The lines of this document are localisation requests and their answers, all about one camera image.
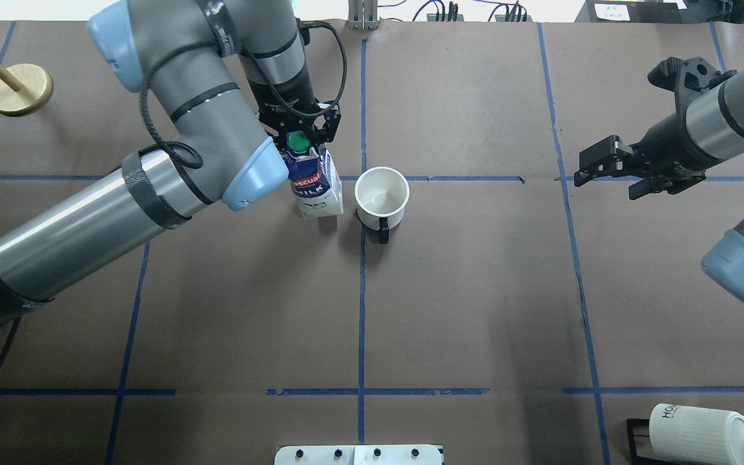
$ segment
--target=white mug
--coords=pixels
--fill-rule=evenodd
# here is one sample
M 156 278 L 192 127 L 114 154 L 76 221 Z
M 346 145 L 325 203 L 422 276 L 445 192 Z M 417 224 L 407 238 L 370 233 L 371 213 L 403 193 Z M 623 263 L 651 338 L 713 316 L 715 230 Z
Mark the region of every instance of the white mug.
M 409 183 L 389 167 L 364 171 L 355 182 L 358 217 L 366 227 L 378 231 L 380 243 L 389 243 L 389 230 L 404 219 L 409 201 Z
M 744 465 L 744 416 L 736 412 L 658 404 L 649 428 L 650 445 L 661 460 Z

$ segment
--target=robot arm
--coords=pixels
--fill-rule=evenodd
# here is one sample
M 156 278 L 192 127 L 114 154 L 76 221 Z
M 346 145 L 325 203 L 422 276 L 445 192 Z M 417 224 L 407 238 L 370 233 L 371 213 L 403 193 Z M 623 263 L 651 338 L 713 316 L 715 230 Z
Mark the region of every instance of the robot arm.
M 15 318 L 207 205 L 223 200 L 243 209 L 283 185 L 289 171 L 278 148 L 290 132 L 316 146 L 333 139 L 340 110 L 314 98 L 306 27 L 288 0 L 121 0 L 89 21 L 122 85 L 150 87 L 180 136 L 133 153 L 119 170 L 0 238 L 0 338 Z M 259 119 L 221 60 L 235 53 Z M 321 129 L 319 116 L 327 121 Z
M 721 73 L 702 58 L 669 58 L 648 81 L 676 95 L 676 112 L 625 145 L 609 136 L 579 154 L 573 183 L 601 176 L 638 176 L 631 200 L 667 191 L 678 194 L 705 180 L 705 170 L 744 153 L 744 71 Z M 711 250 L 702 268 L 744 303 L 744 220 Z

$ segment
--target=black mug handle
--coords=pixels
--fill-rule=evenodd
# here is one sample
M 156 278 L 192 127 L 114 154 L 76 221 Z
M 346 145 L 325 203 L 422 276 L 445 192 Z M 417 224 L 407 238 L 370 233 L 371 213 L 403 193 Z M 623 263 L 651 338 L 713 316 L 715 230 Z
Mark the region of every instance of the black mug handle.
M 381 244 L 389 244 L 389 221 L 387 218 L 380 218 L 378 220 L 378 234 L 380 235 Z

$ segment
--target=round wooden base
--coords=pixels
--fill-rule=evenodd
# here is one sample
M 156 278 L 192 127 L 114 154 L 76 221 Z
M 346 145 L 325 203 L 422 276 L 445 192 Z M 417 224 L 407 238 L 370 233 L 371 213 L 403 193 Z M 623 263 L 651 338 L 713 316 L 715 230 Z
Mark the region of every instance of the round wooden base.
M 22 116 L 41 108 L 54 91 L 54 82 L 43 68 L 29 63 L 12 65 L 8 71 L 24 86 L 14 92 L 0 79 L 0 114 Z

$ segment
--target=milk carton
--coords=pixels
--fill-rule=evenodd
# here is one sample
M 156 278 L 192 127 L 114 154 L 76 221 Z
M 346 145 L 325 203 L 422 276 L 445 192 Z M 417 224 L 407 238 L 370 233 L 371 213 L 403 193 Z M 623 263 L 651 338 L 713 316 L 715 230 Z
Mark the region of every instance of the milk carton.
M 343 186 L 327 148 L 316 150 L 302 132 L 291 133 L 287 141 L 283 159 L 300 214 L 304 218 L 343 214 Z

